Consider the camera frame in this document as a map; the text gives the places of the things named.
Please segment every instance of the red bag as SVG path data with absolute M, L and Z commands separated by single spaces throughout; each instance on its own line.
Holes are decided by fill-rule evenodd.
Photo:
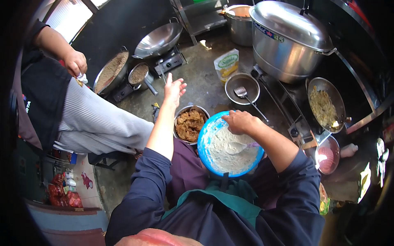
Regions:
M 58 207 L 69 207 L 69 203 L 67 201 L 66 196 L 58 197 L 58 196 L 50 196 L 49 197 L 50 204 L 52 206 L 58 206 Z
M 48 184 L 49 197 L 64 196 L 63 187 L 54 184 Z
M 79 194 L 76 192 L 68 191 L 67 192 L 67 197 L 69 199 L 69 205 L 71 207 L 83 207 L 81 198 L 79 197 Z
M 62 187 L 63 186 L 63 175 L 56 174 L 55 177 L 53 177 L 51 184 L 60 185 Z

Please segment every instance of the navy blue sleeve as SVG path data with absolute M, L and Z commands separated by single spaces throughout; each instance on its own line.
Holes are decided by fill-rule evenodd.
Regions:
M 132 184 L 122 202 L 111 214 L 105 235 L 106 245 L 134 235 L 160 222 L 165 210 L 165 187 L 171 181 L 171 162 L 154 150 L 145 148 L 136 163 Z
M 276 208 L 260 212 L 263 220 L 256 220 L 256 230 L 269 227 L 284 245 L 318 245 L 324 218 L 319 213 L 320 174 L 313 160 L 300 150 L 278 176 L 285 192 Z

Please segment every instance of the white cloth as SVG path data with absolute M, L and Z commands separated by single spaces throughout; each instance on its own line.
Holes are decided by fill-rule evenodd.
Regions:
M 141 119 L 96 95 L 71 79 L 59 124 L 61 147 L 97 155 L 113 151 L 135 154 L 143 150 L 153 123 Z

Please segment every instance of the wok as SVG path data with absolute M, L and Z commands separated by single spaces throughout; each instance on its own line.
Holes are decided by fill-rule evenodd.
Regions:
M 132 57 L 146 59 L 165 54 L 179 40 L 183 26 L 177 22 L 165 24 L 146 35 L 137 45 Z
M 116 54 L 111 60 L 109 60 L 109 61 L 104 65 L 104 67 L 100 70 L 100 72 L 98 73 L 98 75 L 97 75 L 97 77 L 96 77 L 95 83 L 94 83 L 94 85 L 93 85 L 93 91 L 95 91 L 95 87 L 96 87 L 96 84 L 97 84 L 97 82 L 98 82 L 98 80 L 99 80 L 99 77 L 100 77 L 101 73 L 103 72 L 104 68 L 107 66 L 107 64 L 110 63 L 110 61 L 112 61 L 115 57 L 117 57 L 119 54 L 121 54 L 121 53 L 123 53 L 123 52 L 125 52 L 125 53 L 127 53 L 127 55 L 129 55 L 128 50 L 123 50 L 123 51 L 117 53 L 117 54 Z M 126 73 L 127 73 L 127 65 L 128 65 L 129 59 L 130 59 L 130 57 L 127 57 L 127 61 L 126 61 L 126 63 L 123 65 L 123 67 L 122 67 L 122 69 L 120 70 L 120 72 L 119 72 L 118 74 L 114 75 L 113 77 L 111 77 L 110 81 L 109 81 L 109 82 L 106 82 L 107 85 L 104 86 L 104 88 L 102 88 L 102 89 L 101 89 L 100 91 L 98 91 L 96 94 L 98 94 L 98 95 L 106 95 L 106 94 L 108 94 L 112 89 L 116 88 L 116 87 L 123 81 L 123 78 L 125 77 L 125 75 L 126 75 Z
M 316 86 L 316 90 L 318 90 L 318 91 L 327 92 L 333 105 L 335 106 L 336 114 L 338 116 L 337 121 L 338 121 L 339 126 L 335 127 L 335 128 L 330 127 L 330 126 L 321 126 L 321 127 L 324 130 L 327 130 L 331 133 L 340 132 L 345 124 L 345 105 L 344 105 L 344 101 L 342 100 L 341 95 L 339 94 L 339 92 L 335 88 L 335 86 L 333 84 L 331 84 L 330 81 L 326 80 L 325 78 L 320 78 L 320 77 L 314 78 L 311 81 L 309 81 L 309 79 L 306 79 L 305 86 L 307 88 L 309 106 L 311 103 L 310 102 L 310 94 L 312 93 L 314 86 Z

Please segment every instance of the green apron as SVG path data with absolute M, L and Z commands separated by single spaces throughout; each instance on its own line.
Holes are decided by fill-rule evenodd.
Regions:
M 253 200 L 257 198 L 257 195 L 252 187 L 244 180 L 238 182 L 230 180 L 227 190 L 222 192 L 219 191 L 220 183 L 220 181 L 214 180 L 210 182 L 205 190 L 195 189 L 186 191 L 179 197 L 177 205 L 164 213 L 162 220 L 181 206 L 191 192 L 201 191 L 216 197 L 223 205 L 237 212 L 240 216 L 249 221 L 253 227 L 256 227 L 256 217 L 260 213 L 261 208 L 253 204 Z

